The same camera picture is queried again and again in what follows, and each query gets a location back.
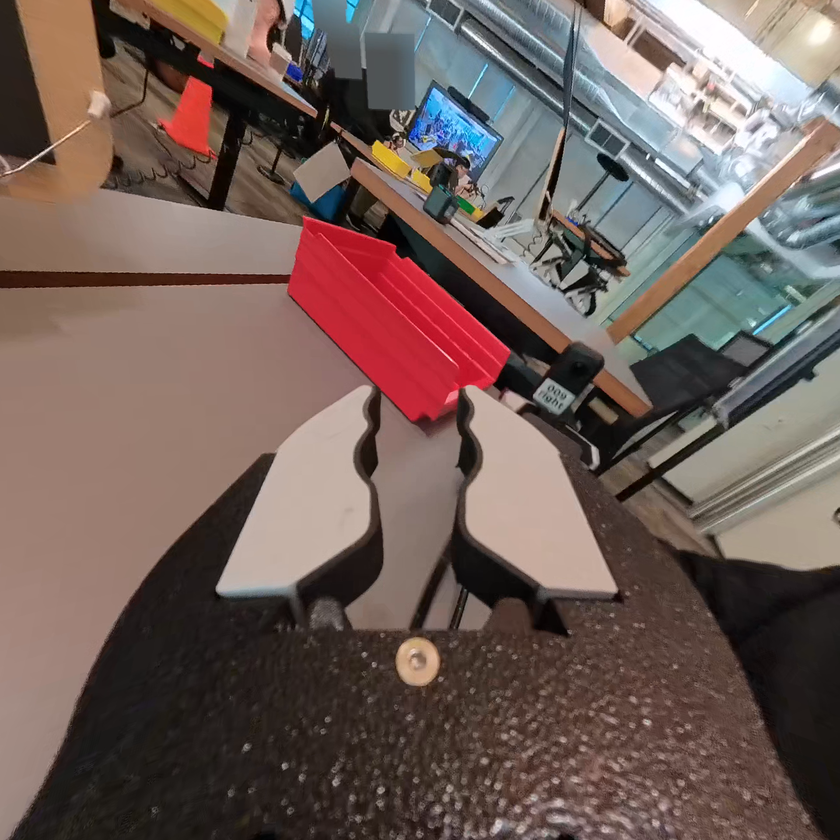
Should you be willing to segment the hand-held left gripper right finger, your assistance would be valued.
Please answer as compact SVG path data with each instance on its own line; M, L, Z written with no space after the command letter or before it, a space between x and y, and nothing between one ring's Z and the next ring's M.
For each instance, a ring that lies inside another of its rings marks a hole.
M612 600L618 593L560 450L474 385L460 390L451 562L483 603Z

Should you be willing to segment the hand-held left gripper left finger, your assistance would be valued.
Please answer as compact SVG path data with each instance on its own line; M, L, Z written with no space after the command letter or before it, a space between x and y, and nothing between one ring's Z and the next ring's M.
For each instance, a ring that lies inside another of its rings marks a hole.
M215 592L228 600L356 601L384 563L376 435L382 393L361 385L276 450Z

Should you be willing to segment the brown desk with equipment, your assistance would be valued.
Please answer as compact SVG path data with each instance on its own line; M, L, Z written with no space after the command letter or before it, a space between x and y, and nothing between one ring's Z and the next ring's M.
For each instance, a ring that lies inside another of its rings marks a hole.
M530 267L585 318L595 312L598 295L608 291L612 280L621 283L631 275L619 248L588 223L555 211Z

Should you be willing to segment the grey desk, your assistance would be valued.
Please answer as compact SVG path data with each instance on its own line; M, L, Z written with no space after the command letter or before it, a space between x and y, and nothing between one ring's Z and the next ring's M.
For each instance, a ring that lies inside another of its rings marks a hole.
M544 836L571 772L551 638L433 633L461 475L383 400L361 631L216 582L274 450L365 379L278 285L2 291L2 838Z

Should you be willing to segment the wooden-edged desk with black legs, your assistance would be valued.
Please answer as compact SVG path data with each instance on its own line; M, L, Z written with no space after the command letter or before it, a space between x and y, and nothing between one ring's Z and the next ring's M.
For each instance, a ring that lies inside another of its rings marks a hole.
M154 2L96 2L104 29L140 49L148 59L207 84L213 102L227 115L213 180L202 192L184 176L180 180L199 204L225 210L247 127L258 117L278 119L293 110L314 119L317 110L286 84L282 75L251 58L237 57L225 45L214 45L194 28L178 21Z

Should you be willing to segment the grey table with wooden edge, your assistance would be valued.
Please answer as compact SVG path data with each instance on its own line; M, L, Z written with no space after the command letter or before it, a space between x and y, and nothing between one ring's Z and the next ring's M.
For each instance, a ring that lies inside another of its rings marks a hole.
M510 350L549 362L570 343L584 343L604 360L595 386L635 417L651 411L648 395L606 331L574 310L520 259L497 263L453 225L428 216L408 184L371 163L356 160L351 174L387 208L387 232Z

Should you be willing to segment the black mesh chair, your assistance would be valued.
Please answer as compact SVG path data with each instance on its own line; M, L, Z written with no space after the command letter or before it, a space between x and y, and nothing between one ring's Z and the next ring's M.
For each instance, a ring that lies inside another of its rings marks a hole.
M585 435L598 449L599 476L636 453L664 429L709 407L739 378L774 351L772 342L737 332L714 350L690 334L629 366L651 404L640 417L601 422Z

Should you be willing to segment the wood-edged panel on stand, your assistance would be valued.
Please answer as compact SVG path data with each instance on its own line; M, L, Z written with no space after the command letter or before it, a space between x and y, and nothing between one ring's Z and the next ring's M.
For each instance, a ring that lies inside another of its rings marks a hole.
M544 225L548 222L553 208L553 195L557 189L560 179L560 169L564 156L564 147L568 139L568 128L563 127L559 133L556 143L553 148L553 153L549 166L547 168L545 178L543 179L542 188L539 194L537 210L534 215L534 221L539 225Z

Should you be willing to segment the small yellow bin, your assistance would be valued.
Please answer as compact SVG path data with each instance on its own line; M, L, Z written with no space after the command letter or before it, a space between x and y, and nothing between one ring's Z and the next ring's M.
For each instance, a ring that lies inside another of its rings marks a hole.
M373 142L371 156L376 165L384 171L390 172L398 179L404 180L411 174L412 166L405 162L398 153L380 141Z

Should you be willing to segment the television screen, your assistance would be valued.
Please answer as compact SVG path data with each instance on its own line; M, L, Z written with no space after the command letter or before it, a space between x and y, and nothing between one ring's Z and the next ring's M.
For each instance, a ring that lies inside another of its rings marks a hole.
M408 125L406 143L415 151L447 149L469 163L468 175L477 182L499 151L502 135L471 108L469 100L453 96L431 81Z

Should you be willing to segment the person's black clothed torso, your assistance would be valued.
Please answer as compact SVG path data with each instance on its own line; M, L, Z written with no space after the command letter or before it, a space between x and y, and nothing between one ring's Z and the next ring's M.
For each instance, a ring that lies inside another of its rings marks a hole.
M839 838L839 569L678 551L740 659L794 789Z

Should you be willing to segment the orange traffic cone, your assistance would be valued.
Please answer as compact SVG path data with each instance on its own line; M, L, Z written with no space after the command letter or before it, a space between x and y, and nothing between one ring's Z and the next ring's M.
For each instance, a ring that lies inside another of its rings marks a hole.
M159 120L157 127L183 149L212 160L215 157L209 145L212 105L210 86L189 77L172 117Z

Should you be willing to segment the large yellow storage bin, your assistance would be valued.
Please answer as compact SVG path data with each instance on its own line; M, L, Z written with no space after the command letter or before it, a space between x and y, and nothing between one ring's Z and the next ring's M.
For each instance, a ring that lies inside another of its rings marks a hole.
M155 6L214 45L221 43L236 1L153 1Z

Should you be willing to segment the black panel with wooden back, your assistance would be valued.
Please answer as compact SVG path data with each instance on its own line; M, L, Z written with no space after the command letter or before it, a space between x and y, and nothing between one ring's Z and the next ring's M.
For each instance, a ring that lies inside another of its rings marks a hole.
M91 2L2 2L2 196L76 201L113 157Z

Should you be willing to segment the slanted wooden post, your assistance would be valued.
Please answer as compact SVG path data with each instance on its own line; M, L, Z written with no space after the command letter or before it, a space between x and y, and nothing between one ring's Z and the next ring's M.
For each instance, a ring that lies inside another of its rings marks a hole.
M826 119L813 120L804 139L607 328L610 340L619 344L650 320L750 222L763 214L804 175L808 175L823 158L834 152L838 143L839 128L834 123Z

